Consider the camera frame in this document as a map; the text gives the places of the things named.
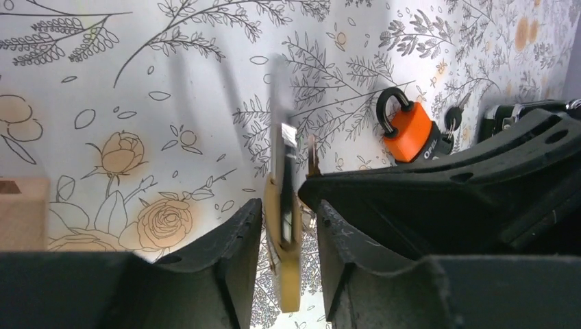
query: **padlock shackle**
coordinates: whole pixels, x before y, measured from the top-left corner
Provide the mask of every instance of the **padlock shackle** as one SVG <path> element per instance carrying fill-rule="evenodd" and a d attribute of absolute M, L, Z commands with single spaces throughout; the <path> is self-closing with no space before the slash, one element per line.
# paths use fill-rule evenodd
<path fill-rule="evenodd" d="M 392 96 L 397 99 L 402 112 L 410 112 L 414 108 L 414 102 L 410 101 L 406 94 L 398 87 L 389 87 L 381 92 L 378 97 L 377 106 L 375 107 L 375 113 L 381 128 L 385 132 L 384 136 L 387 138 L 395 138 L 398 133 L 397 128 L 391 124 L 386 115 L 387 100 Z"/>

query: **wooden block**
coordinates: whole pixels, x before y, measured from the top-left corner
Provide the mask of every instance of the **wooden block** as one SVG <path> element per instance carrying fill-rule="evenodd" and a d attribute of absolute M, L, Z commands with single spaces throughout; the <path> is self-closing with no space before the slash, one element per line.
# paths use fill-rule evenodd
<path fill-rule="evenodd" d="M 0 178 L 0 252 L 44 251 L 48 178 Z"/>

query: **flower illustration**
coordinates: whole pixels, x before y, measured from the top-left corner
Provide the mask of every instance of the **flower illustration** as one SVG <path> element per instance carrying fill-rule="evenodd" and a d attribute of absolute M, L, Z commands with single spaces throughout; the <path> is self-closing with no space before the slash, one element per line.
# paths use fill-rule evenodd
<path fill-rule="evenodd" d="M 98 230 L 69 228 L 70 234 L 49 243 L 50 252 L 122 252 L 119 238 Z"/>
<path fill-rule="evenodd" d="M 141 165 L 143 144 L 139 137 L 129 132 L 116 132 L 105 143 L 101 152 L 101 165 L 112 175 L 125 175 Z"/>
<path fill-rule="evenodd" d="M 462 142 L 465 142 L 468 140 L 469 136 L 470 136 L 470 126 L 469 127 L 464 127 L 464 129 L 462 130 Z"/>
<path fill-rule="evenodd" d="M 448 63 L 444 59 L 436 65 L 436 69 L 438 69 L 439 74 L 444 74 L 446 72 L 446 68 L 448 67 Z"/>
<path fill-rule="evenodd" d="M 515 35 L 515 48 L 517 51 L 525 49 L 528 39 L 528 19 L 523 17 L 517 24 L 517 34 Z"/>
<path fill-rule="evenodd" d="M 369 166 L 369 164 L 371 163 L 371 160 L 365 160 L 362 156 L 357 156 L 357 159 L 359 159 L 359 161 L 361 161 L 362 165 L 359 166 L 359 170 L 369 170 L 371 169 L 371 167 Z"/>
<path fill-rule="evenodd" d="M 506 94 L 506 96 L 510 96 L 512 94 L 512 81 L 508 81 L 508 84 L 504 89 L 504 93 Z"/>
<path fill-rule="evenodd" d="M 30 119 L 18 123 L 10 123 L 6 132 L 12 139 L 18 142 L 37 141 L 42 137 L 42 125 L 36 119 Z"/>
<path fill-rule="evenodd" d="M 339 32 L 337 34 L 337 37 L 335 39 L 335 41 L 340 44 L 340 45 L 344 45 L 347 42 L 347 36 L 345 35 L 345 33 L 343 32 Z"/>
<path fill-rule="evenodd" d="M 161 199 L 137 216 L 139 242 L 144 248 L 173 247 L 192 230 L 193 219 L 187 202 Z"/>
<path fill-rule="evenodd" d="M 174 125 L 170 125 L 169 128 L 171 130 L 171 133 L 176 138 L 165 143 L 165 145 L 162 147 L 162 151 L 165 151 L 166 149 L 170 149 L 170 148 L 176 146 L 177 144 L 181 143 L 182 149 L 184 151 L 188 151 L 190 153 L 200 154 L 200 155 L 203 154 L 197 147 L 194 147 L 194 144 L 196 143 L 198 138 L 193 131 L 184 130 L 184 125 L 181 125 L 179 129 L 177 129 Z"/>
<path fill-rule="evenodd" d="M 343 160 L 343 158 L 339 158 L 339 155 L 337 154 L 337 152 L 335 152 L 335 169 L 343 171 L 344 164 L 345 161 Z"/>
<path fill-rule="evenodd" d="M 0 131 L 0 137 L 20 159 L 36 165 L 36 160 L 21 145 L 42 137 L 42 125 L 33 115 L 34 111 L 26 99 L 18 95 L 0 95 L 0 127 L 6 133 Z"/>
<path fill-rule="evenodd" d="M 20 123 L 32 117 L 32 108 L 16 95 L 0 95 L 0 121 Z"/>
<path fill-rule="evenodd" d="M 539 34 L 539 21 L 534 20 L 528 29 L 528 42 L 534 43 L 536 41 L 536 37 Z"/>

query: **metal key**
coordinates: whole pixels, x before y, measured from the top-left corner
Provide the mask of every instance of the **metal key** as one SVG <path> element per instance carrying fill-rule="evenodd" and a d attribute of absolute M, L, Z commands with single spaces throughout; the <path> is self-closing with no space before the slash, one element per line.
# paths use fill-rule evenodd
<path fill-rule="evenodd" d="M 446 112 L 446 115 L 444 116 L 444 125 L 448 132 L 454 132 L 460 127 L 464 106 L 468 103 L 471 94 L 472 93 L 467 93 L 462 100 L 460 100 L 460 103 L 457 106 L 452 106 Z"/>

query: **orange padlock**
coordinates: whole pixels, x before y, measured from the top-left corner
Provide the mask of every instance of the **orange padlock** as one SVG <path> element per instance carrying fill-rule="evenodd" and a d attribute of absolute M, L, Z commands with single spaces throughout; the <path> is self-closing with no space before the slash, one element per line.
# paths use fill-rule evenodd
<path fill-rule="evenodd" d="M 401 106 L 393 120 L 387 119 L 386 105 L 390 97 L 395 97 Z M 449 154 L 452 150 L 438 128 L 430 120 L 420 103 L 410 101 L 401 89 L 390 87 L 383 90 L 378 98 L 377 117 L 385 131 L 383 141 L 396 162 L 409 163 L 416 160 L 430 160 L 438 155 Z"/>

